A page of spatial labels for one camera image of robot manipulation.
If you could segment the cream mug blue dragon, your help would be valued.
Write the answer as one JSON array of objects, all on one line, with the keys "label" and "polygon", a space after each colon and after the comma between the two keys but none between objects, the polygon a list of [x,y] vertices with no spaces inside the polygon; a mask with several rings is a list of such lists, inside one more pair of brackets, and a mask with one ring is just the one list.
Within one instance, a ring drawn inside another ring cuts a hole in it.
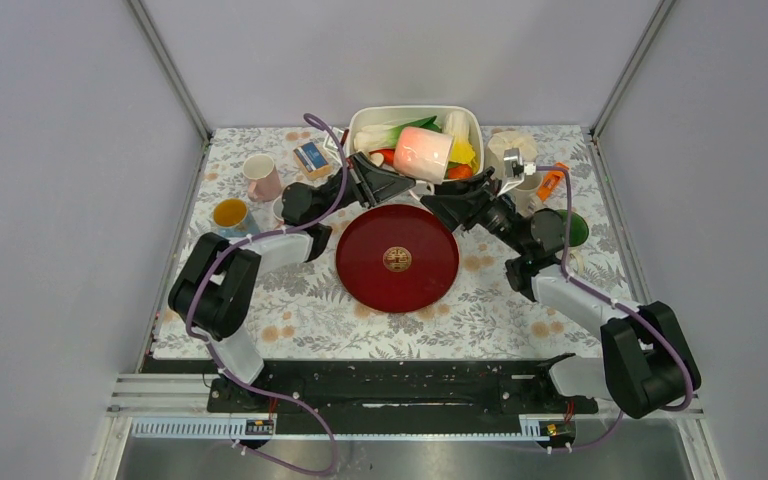
[{"label": "cream mug blue dragon", "polygon": [[543,173],[535,172],[509,192],[519,214],[527,217],[544,208],[544,202],[537,194],[542,181]]}]

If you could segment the pink faceted mug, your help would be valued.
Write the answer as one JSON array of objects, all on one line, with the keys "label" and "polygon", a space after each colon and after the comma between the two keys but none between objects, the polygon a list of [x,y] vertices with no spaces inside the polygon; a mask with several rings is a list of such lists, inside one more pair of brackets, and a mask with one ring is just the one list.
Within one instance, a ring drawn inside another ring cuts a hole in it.
[{"label": "pink faceted mug", "polygon": [[247,158],[242,166],[248,180],[248,197],[254,202],[271,202],[283,191],[275,160],[267,154],[256,154]]}]

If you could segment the white mug with rose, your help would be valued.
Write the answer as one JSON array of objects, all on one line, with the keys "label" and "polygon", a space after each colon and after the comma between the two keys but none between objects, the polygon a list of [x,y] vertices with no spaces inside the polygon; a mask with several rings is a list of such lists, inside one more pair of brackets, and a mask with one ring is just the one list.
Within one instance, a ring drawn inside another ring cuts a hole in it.
[{"label": "white mug with rose", "polygon": [[567,223],[570,220],[570,248],[567,256],[567,265],[575,273],[582,273],[585,267],[584,256],[580,247],[587,241],[590,230],[585,219],[576,212],[558,210],[557,213]]}]

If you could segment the blue glazed mug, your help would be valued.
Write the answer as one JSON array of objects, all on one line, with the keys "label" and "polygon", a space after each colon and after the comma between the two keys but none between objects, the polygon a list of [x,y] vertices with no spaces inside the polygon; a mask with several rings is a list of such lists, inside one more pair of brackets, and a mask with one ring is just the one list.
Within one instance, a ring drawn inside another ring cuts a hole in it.
[{"label": "blue glazed mug", "polygon": [[219,202],[214,207],[211,218],[217,233],[223,237],[238,238],[261,232],[248,205],[239,198]]}]

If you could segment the pink square mug front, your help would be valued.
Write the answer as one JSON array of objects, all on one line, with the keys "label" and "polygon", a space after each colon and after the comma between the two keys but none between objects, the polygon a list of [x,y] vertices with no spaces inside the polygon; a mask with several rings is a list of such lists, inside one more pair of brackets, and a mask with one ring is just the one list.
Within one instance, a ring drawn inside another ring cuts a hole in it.
[{"label": "pink square mug front", "polygon": [[275,224],[277,226],[282,226],[285,223],[285,220],[283,217],[283,210],[284,210],[283,199],[281,196],[279,196],[271,204],[271,213],[275,221]]}]

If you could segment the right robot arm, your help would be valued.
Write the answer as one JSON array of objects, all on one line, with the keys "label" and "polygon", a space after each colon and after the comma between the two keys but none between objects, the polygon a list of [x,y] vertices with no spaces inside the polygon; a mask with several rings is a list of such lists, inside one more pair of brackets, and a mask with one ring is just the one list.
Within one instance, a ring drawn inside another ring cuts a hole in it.
[{"label": "right robot arm", "polygon": [[599,341],[601,357],[558,360],[535,382],[539,407],[557,412],[573,397],[599,398],[641,419],[690,406],[701,375],[675,312],[660,301],[624,303],[574,273],[568,265],[570,209],[524,216],[490,172],[440,185],[419,201],[448,229],[480,226],[510,247],[517,254],[505,263],[511,289],[559,311]]}]

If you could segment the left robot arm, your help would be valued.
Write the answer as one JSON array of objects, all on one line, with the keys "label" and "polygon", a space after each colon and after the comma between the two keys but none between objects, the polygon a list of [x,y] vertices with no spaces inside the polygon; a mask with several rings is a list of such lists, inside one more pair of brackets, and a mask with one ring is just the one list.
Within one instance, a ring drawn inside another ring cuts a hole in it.
[{"label": "left robot arm", "polygon": [[260,275],[317,259],[331,228],[325,218],[354,203],[374,207],[415,187],[414,179],[374,165],[362,153],[342,162],[319,186],[292,183],[282,192],[283,226],[228,239],[202,235],[168,294],[168,307],[192,338],[203,342],[219,372],[235,381],[232,398],[248,411],[269,401],[270,385],[259,377],[265,362],[244,321]]}]

